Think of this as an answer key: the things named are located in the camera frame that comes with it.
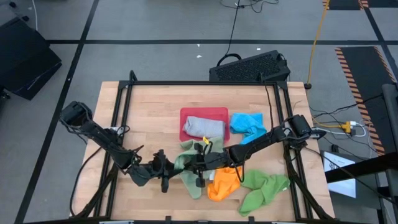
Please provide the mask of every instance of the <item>orange and black striped tape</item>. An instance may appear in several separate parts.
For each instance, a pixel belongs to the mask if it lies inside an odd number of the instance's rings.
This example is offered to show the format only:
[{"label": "orange and black striped tape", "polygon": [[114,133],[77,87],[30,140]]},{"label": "orange and black striped tape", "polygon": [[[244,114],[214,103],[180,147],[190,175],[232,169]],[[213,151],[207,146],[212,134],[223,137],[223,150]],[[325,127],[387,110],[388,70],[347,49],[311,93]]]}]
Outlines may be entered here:
[{"label": "orange and black striped tape", "polygon": [[358,1],[359,5],[361,6],[361,9],[363,9],[364,7],[369,7],[368,0],[358,0]]},{"label": "orange and black striped tape", "polygon": [[386,61],[383,59],[383,56],[381,55],[379,49],[377,47],[374,47],[374,49],[376,50],[376,53],[379,55],[380,61],[384,65],[384,68],[386,69],[388,76],[390,76],[390,79],[392,80],[392,82],[396,83],[397,81],[394,78],[393,74],[390,72],[390,69],[388,68]]},{"label": "orange and black striped tape", "polygon": [[338,57],[338,61],[339,61],[340,65],[344,71],[344,74],[346,76],[349,88],[351,89],[351,92],[354,96],[354,100],[355,100],[355,102],[358,103],[358,109],[359,109],[359,112],[361,113],[362,119],[364,119],[364,123],[366,125],[369,125],[369,135],[373,142],[374,149],[377,151],[377,153],[379,155],[384,155],[383,145],[381,144],[379,136],[377,135],[376,129],[373,127],[373,123],[372,123],[371,117],[369,116],[369,112],[366,109],[365,104],[362,103],[363,102],[362,96],[359,93],[359,90],[355,83],[353,74],[351,73],[351,70],[349,69],[347,61],[344,58],[343,52],[341,51],[341,49],[339,47],[337,47],[335,49],[335,51],[336,51],[336,54]]},{"label": "orange and black striped tape", "polygon": [[322,0],[323,7],[326,6],[326,2],[327,2],[327,1],[328,1],[328,0]]}]

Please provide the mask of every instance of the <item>wooden table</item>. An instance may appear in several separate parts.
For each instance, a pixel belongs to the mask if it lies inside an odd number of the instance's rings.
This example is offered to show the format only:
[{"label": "wooden table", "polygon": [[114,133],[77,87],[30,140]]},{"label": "wooden table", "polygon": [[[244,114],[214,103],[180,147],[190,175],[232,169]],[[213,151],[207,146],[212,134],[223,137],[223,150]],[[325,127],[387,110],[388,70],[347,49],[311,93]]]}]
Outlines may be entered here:
[{"label": "wooden table", "polygon": [[[102,127],[109,127],[113,114],[118,82],[103,82],[95,110],[94,121]],[[274,126],[279,125],[275,96],[272,87],[268,87],[273,111]],[[124,91],[121,109],[119,110],[118,125],[123,111]],[[183,107],[220,107],[229,109],[233,113],[262,113],[264,126],[271,128],[269,104],[264,86],[150,86],[135,85],[132,88],[127,125],[131,130],[125,135],[123,146],[135,149],[140,145],[145,147],[139,152],[142,161],[153,159],[153,153],[164,149],[170,161],[182,152],[178,138],[180,109]],[[289,96],[294,114],[302,114],[312,125],[308,101],[303,83],[289,83]],[[284,117],[287,117],[284,100],[281,100]],[[238,144],[241,134],[232,134],[226,145]],[[308,147],[318,151],[316,140],[308,140]],[[89,141],[84,160],[89,157],[98,146]],[[259,169],[268,174],[287,175],[283,158],[282,143],[274,144],[259,151],[246,162],[246,170]],[[90,200],[100,181],[103,166],[104,150],[95,156],[82,171],[76,188],[73,209],[79,212]],[[334,217],[322,160],[319,155],[303,150],[303,166],[309,191],[325,211]],[[169,191],[164,194],[160,190],[160,180],[152,179],[145,186],[138,187],[129,175],[119,172],[114,198],[112,219],[129,220],[164,220],[165,216],[172,216],[172,220],[225,220],[247,221],[241,217],[237,209],[248,189],[241,187],[222,202],[211,201],[206,189],[200,199],[192,199],[182,181],[175,177],[170,180]],[[301,216],[305,217],[302,194],[297,188]],[[104,194],[101,214],[104,214],[108,193]],[[289,190],[279,193],[274,201],[252,213],[256,221],[293,221],[294,211],[292,197]]]}]

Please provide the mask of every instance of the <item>green cloth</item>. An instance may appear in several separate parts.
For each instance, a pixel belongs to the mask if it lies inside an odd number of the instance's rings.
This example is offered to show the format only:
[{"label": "green cloth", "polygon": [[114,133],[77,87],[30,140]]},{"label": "green cloth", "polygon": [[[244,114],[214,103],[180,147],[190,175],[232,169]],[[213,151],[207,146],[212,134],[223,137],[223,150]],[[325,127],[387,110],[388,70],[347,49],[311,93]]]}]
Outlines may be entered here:
[{"label": "green cloth", "polygon": [[245,217],[261,206],[270,204],[275,195],[290,185],[290,180],[284,175],[268,175],[259,170],[249,170],[244,174],[243,187],[252,190],[248,193],[238,212]]},{"label": "green cloth", "polygon": [[[223,152],[223,138],[222,137],[215,137],[209,139],[213,143],[213,147],[211,148],[211,152]],[[199,143],[205,148],[206,143],[204,141],[195,141],[195,140],[188,140],[185,142],[181,142],[181,147],[186,150],[185,152],[181,153],[180,155],[177,156],[174,162],[174,169],[183,169],[184,164],[189,162],[192,158],[193,155],[197,154],[198,152],[195,150],[193,145],[195,143]],[[211,174],[211,170],[204,171],[203,172],[203,178],[209,179],[209,176]],[[188,189],[189,194],[193,199],[198,199],[201,196],[201,188],[197,187],[196,185],[196,179],[198,176],[194,174],[192,171],[185,170],[181,174],[181,179],[182,182],[185,184],[186,188]]]}]

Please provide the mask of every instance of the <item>floor tile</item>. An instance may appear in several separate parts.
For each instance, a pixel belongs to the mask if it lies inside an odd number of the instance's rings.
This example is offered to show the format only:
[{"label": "floor tile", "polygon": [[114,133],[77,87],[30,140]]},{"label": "floor tile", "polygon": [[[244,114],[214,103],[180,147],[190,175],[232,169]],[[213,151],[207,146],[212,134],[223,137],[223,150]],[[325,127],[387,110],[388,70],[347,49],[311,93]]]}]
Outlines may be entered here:
[{"label": "floor tile", "polygon": [[[94,109],[101,82],[126,80],[131,69],[135,71],[139,80],[208,80],[208,69],[215,66],[226,49],[227,45],[210,44],[85,45],[65,104],[77,100]],[[309,45],[231,46],[231,52],[239,53],[242,57],[275,49],[286,57],[292,71],[292,81],[305,81],[311,51]],[[309,99],[310,104],[319,110],[331,111],[336,107],[354,103],[334,49],[335,46],[318,46],[315,52],[313,89],[309,92]],[[353,108],[339,113],[336,117],[359,121],[360,114],[358,109]],[[349,140],[339,141],[338,144],[360,156],[369,154],[366,146]],[[329,145],[320,141],[321,149],[328,150]],[[68,216],[69,197],[82,163],[84,149],[85,146],[80,139],[67,133],[61,125],[57,126],[26,222]]]},{"label": "floor tile", "polygon": [[[234,2],[224,0],[228,5]],[[322,2],[312,0],[265,4],[260,14],[246,7],[238,11],[234,38],[312,40],[322,10]],[[229,39],[234,15],[234,9],[212,0],[100,1],[88,39]],[[364,11],[328,11],[320,39],[374,40],[376,36]]]},{"label": "floor tile", "polygon": [[384,40],[398,40],[398,8],[371,8]]},{"label": "floor tile", "polygon": [[13,223],[65,82],[75,45],[53,45],[63,65],[32,101],[11,95],[0,118],[0,223]]},{"label": "floor tile", "polygon": [[[75,39],[81,37],[93,0],[35,0],[37,27],[47,40]],[[35,29],[35,12],[32,1],[15,0],[17,12],[30,17],[28,25]]]}]

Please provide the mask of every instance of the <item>black metal frame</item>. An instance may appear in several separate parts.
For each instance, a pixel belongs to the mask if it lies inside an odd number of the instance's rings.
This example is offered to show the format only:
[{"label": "black metal frame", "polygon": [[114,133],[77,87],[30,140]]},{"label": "black metal frame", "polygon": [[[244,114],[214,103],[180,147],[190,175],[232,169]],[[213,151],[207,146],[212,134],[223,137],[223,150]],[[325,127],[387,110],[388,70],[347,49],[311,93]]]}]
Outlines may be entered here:
[{"label": "black metal frame", "polygon": [[[117,118],[119,114],[119,109],[120,109],[120,104],[122,100],[122,92],[124,91],[125,88],[127,88],[127,94],[126,94],[126,99],[124,102],[124,109],[123,109],[123,116],[122,116],[122,121],[121,121],[121,126],[127,125],[127,114],[129,111],[129,105],[131,101],[131,95],[132,95],[132,88],[134,85],[253,85],[253,86],[264,86],[263,83],[261,82],[211,82],[211,81],[138,81],[134,72],[130,72],[130,80],[128,81],[119,81],[119,86],[118,86],[118,92],[116,94],[116,101],[114,105],[114,111],[113,111],[113,117],[112,117],[112,122],[111,125],[115,126],[117,123]],[[278,111],[278,118],[279,118],[279,123],[282,123],[284,120],[284,115],[282,112],[282,104],[280,101],[280,95],[279,95],[279,87],[283,90],[284,93],[284,100],[287,108],[287,114],[288,116],[293,115],[292,107],[290,104],[290,98],[289,98],[289,93],[287,89],[287,84],[286,82],[267,82],[265,84],[266,86],[272,86],[274,89],[274,94],[275,94],[275,101],[276,101],[276,107]],[[120,138],[120,143],[123,143],[123,136]],[[284,143],[284,150],[285,151],[290,151],[288,148],[287,144]],[[302,163],[302,158],[300,152],[295,152],[297,156],[296,161],[297,161],[297,170],[300,176],[301,181],[306,185],[305,181],[305,173],[303,169],[303,163]],[[104,164],[102,168],[102,173],[101,173],[101,180],[100,180],[100,185],[104,183],[104,180],[107,176],[108,169],[109,169],[109,162],[110,162],[110,155],[106,153],[105,158],[104,158]],[[109,197],[108,197],[108,202],[106,206],[106,213],[105,213],[105,219],[110,220],[111,214],[112,214],[112,208],[113,208],[113,200],[114,200],[114,195],[115,195],[115,190],[116,190],[116,182],[117,182],[117,176],[111,181],[110,183],[110,188],[109,188]],[[300,206],[299,206],[299,199],[297,197],[297,189],[295,185],[291,186],[290,188],[291,194],[292,194],[292,205],[294,208],[294,213],[295,213],[295,219],[299,220],[301,219],[301,214],[300,214]],[[304,199],[305,203],[305,211],[307,218],[312,219],[312,209],[311,206],[309,205],[307,199]],[[101,210],[101,204],[102,204],[102,197],[98,200],[95,211],[94,211],[94,217],[98,217],[100,215],[100,210]],[[252,220],[253,223],[263,223],[263,222],[255,222],[254,217],[249,217],[249,220]]]},{"label": "black metal frame", "polygon": [[[129,105],[131,101],[131,95],[132,95],[132,88],[134,85],[252,85],[252,86],[272,86],[274,89],[274,94],[275,94],[275,102],[276,102],[276,107],[277,107],[277,113],[278,113],[278,119],[279,123],[282,123],[284,120],[284,115],[282,111],[282,103],[280,100],[280,94],[279,90],[282,90],[284,94],[284,100],[286,104],[286,110],[287,110],[287,116],[293,116],[293,111],[292,111],[292,105],[290,103],[290,97],[289,97],[289,92],[287,88],[287,83],[286,82],[266,82],[266,83],[261,83],[261,82],[216,82],[216,81],[138,81],[137,77],[135,76],[134,72],[130,72],[130,80],[128,81],[119,81],[119,86],[118,86],[118,92],[116,94],[116,101],[114,105],[114,111],[113,111],[113,117],[111,120],[111,125],[115,126],[117,124],[117,119],[118,119],[118,114],[119,114],[119,109],[120,109],[120,104],[122,100],[122,93],[124,89],[127,88],[127,94],[124,102],[124,108],[123,108],[123,115],[122,115],[122,121],[121,121],[121,126],[127,125],[127,115],[129,111]],[[119,143],[123,143],[123,138],[124,136],[122,135],[119,138]],[[284,153],[286,157],[284,158],[286,161],[286,165],[291,163],[292,158],[290,156],[290,148],[288,147],[286,142],[283,142],[284,144]],[[301,180],[302,186],[307,188],[306,180],[305,180],[305,171],[303,168],[303,162],[302,162],[302,157],[300,154],[300,151],[295,151],[295,156],[296,156],[296,162],[297,162],[297,171],[298,171],[298,176]],[[109,162],[110,162],[110,155],[108,153],[105,154],[104,158],[104,163],[103,163],[103,168],[102,168],[102,173],[101,173],[101,180],[100,180],[100,185],[105,182],[105,179],[107,178],[108,175],[108,169],[109,169]],[[312,214],[312,208],[310,203],[308,202],[308,198],[303,197],[304,199],[304,205],[305,205],[305,213],[306,213],[306,218],[302,218],[300,214],[300,205],[299,205],[299,198],[297,197],[297,188],[296,184],[294,181],[292,181],[292,177],[289,175],[289,179],[291,180],[292,185],[290,186],[290,191],[292,195],[292,206],[294,209],[294,216],[295,216],[295,221],[299,223],[347,223],[347,224],[354,224],[352,222],[342,222],[339,220],[326,220],[326,219],[313,219],[313,214]],[[44,222],[37,222],[37,223],[43,223],[43,224],[61,224],[61,223],[99,223],[99,222],[108,222],[108,221],[113,221],[111,219],[112,215],[112,209],[113,209],[113,202],[114,202],[114,195],[116,191],[116,184],[117,184],[117,175],[114,175],[114,178],[110,182],[110,188],[109,188],[109,197],[108,201],[106,204],[106,213],[105,216],[100,216],[100,210],[101,210],[101,204],[102,204],[102,196],[99,198],[95,205],[93,217],[70,217],[69,219],[65,220],[52,220],[52,221],[44,221]],[[164,224],[171,224],[171,223],[217,223],[217,224],[224,224],[224,223],[235,223],[235,224],[255,224],[255,223],[275,223],[275,222],[256,222],[254,220],[254,217],[248,217],[248,221],[239,221],[239,222],[224,222],[224,221],[172,221],[172,217],[166,216],[165,220],[134,220],[134,223],[164,223]]]}]

